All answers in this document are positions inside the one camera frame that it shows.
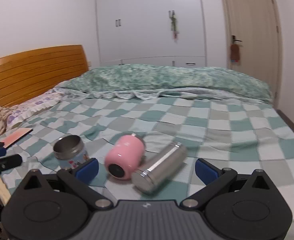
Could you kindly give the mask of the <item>pink insulated cup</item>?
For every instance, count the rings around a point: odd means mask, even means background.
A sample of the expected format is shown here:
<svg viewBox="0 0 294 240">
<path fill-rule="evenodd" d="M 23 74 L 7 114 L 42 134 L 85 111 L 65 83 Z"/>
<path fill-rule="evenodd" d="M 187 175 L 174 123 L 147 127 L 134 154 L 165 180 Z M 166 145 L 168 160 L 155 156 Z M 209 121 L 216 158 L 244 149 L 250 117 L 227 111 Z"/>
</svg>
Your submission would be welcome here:
<svg viewBox="0 0 294 240">
<path fill-rule="evenodd" d="M 120 180 L 129 180 L 140 166 L 145 153 L 145 142 L 136 133 L 121 136 L 107 153 L 104 165 L 108 173 Z"/>
</svg>

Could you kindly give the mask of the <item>green hanging ornament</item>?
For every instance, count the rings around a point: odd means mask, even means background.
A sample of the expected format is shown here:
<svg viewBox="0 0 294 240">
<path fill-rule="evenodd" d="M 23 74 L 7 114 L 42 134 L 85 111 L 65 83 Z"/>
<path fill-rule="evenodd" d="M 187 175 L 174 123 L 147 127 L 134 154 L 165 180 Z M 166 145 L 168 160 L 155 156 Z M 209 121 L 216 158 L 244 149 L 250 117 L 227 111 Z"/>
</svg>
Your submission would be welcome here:
<svg viewBox="0 0 294 240">
<path fill-rule="evenodd" d="M 171 15 L 171 31 L 173 32 L 173 38 L 176 41 L 178 38 L 177 19 L 175 14 Z"/>
</svg>

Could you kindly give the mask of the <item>wooden headboard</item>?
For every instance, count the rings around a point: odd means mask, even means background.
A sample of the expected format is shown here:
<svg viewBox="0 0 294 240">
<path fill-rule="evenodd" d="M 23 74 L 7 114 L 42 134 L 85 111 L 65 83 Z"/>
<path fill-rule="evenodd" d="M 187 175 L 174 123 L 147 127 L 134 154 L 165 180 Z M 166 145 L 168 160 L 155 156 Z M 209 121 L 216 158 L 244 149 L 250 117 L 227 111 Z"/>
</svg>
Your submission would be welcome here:
<svg viewBox="0 0 294 240">
<path fill-rule="evenodd" d="M 0 106 L 32 99 L 58 83 L 88 71 L 83 46 L 65 45 L 0 58 Z"/>
</svg>

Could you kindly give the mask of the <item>beige wooden door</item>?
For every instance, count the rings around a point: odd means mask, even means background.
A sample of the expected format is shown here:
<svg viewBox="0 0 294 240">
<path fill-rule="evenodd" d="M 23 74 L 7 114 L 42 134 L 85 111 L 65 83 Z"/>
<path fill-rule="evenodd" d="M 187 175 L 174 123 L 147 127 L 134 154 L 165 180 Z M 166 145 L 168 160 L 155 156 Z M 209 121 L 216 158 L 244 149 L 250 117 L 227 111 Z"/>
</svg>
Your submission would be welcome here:
<svg viewBox="0 0 294 240">
<path fill-rule="evenodd" d="M 239 46 L 232 70 L 266 82 L 277 107 L 282 81 L 282 33 L 276 0 L 222 0 L 227 46 Z"/>
</svg>

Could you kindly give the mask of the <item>purple floral pillow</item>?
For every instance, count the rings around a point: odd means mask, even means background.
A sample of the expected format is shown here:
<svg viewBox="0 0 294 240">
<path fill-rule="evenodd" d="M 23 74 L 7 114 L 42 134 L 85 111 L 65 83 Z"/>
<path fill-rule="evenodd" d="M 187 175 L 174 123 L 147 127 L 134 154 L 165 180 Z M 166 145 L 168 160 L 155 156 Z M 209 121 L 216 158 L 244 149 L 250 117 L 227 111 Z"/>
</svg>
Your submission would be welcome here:
<svg viewBox="0 0 294 240">
<path fill-rule="evenodd" d="M 10 107 L 11 114 L 7 118 L 7 130 L 16 127 L 34 114 L 55 106 L 61 99 L 61 93 L 56 92 L 54 89 L 50 89 L 39 96 Z"/>
</svg>

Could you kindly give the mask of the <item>checkered green bed blanket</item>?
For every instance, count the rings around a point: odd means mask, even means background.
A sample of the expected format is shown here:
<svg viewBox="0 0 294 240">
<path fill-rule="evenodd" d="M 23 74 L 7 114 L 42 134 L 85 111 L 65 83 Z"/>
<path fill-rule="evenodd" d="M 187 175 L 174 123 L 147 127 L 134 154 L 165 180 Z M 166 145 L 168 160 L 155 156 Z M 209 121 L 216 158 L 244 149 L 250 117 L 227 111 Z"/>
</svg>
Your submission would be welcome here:
<svg viewBox="0 0 294 240">
<path fill-rule="evenodd" d="M 33 168 L 45 174 L 60 168 L 53 145 L 64 135 L 79 135 L 88 155 L 103 163 L 122 135 L 136 133 L 145 141 L 147 158 L 173 141 L 187 148 L 181 169 L 153 199 L 181 201 L 203 188 L 194 171 L 197 158 L 203 158 L 241 174 L 263 169 L 294 218 L 294 133 L 271 105 L 235 99 L 66 100 L 22 126 L 31 133 L 7 153 L 21 155 L 23 164 L 1 175 L 9 191 Z"/>
</svg>

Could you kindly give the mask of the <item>stainless steel cup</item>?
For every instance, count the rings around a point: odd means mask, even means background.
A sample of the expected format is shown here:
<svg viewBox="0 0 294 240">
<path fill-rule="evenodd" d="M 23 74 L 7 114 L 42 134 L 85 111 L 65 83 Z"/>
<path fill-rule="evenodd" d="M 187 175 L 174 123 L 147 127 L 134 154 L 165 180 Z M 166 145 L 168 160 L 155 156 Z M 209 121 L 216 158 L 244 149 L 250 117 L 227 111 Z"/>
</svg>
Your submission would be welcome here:
<svg viewBox="0 0 294 240">
<path fill-rule="evenodd" d="M 186 146 L 180 142 L 171 142 L 137 168 L 131 175 L 131 181 L 139 191 L 152 193 L 181 167 L 186 157 Z"/>
</svg>

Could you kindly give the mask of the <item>white wardrobe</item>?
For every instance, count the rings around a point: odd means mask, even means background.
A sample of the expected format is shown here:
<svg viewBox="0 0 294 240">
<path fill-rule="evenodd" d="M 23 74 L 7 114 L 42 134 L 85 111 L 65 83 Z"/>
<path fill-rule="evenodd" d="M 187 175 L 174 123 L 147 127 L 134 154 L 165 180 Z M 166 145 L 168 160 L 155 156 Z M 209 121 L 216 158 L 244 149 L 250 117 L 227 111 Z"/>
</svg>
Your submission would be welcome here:
<svg viewBox="0 0 294 240">
<path fill-rule="evenodd" d="M 207 65 L 201 0 L 96 0 L 100 64 Z M 177 19 L 178 38 L 171 31 Z"/>
</svg>

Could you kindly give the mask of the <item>pink tablet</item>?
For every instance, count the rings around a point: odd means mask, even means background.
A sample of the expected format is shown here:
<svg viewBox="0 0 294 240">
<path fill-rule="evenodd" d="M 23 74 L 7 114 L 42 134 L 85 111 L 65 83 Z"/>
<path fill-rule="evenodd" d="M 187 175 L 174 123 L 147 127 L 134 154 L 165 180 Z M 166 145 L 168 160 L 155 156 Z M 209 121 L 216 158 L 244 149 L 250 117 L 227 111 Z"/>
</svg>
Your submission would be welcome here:
<svg viewBox="0 0 294 240">
<path fill-rule="evenodd" d="M 25 135 L 30 133 L 32 128 L 19 128 L 10 135 L 8 135 L 2 142 L 4 143 L 4 148 L 9 148 L 12 144 L 23 138 Z"/>
</svg>

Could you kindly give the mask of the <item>blue cartoon cup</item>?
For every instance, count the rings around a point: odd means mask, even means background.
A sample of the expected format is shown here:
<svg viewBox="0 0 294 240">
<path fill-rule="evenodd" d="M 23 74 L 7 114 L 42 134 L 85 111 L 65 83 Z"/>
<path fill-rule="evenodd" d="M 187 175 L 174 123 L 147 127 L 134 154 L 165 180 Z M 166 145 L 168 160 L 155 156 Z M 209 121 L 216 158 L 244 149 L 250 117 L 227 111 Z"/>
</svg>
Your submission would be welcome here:
<svg viewBox="0 0 294 240">
<path fill-rule="evenodd" d="M 59 138 L 53 152 L 61 168 L 77 168 L 89 159 L 85 144 L 78 135 L 69 134 Z"/>
</svg>

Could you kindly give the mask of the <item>green floral quilt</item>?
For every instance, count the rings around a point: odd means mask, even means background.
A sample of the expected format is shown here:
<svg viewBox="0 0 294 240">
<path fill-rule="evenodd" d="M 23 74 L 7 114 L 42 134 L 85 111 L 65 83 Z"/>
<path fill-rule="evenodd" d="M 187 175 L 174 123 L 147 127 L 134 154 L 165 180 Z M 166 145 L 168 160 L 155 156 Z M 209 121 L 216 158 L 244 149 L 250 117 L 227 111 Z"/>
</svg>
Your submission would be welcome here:
<svg viewBox="0 0 294 240">
<path fill-rule="evenodd" d="M 93 98 L 228 97 L 272 103 L 270 87 L 249 75 L 221 67 L 184 68 L 125 64 L 94 68 L 55 87 Z"/>
</svg>

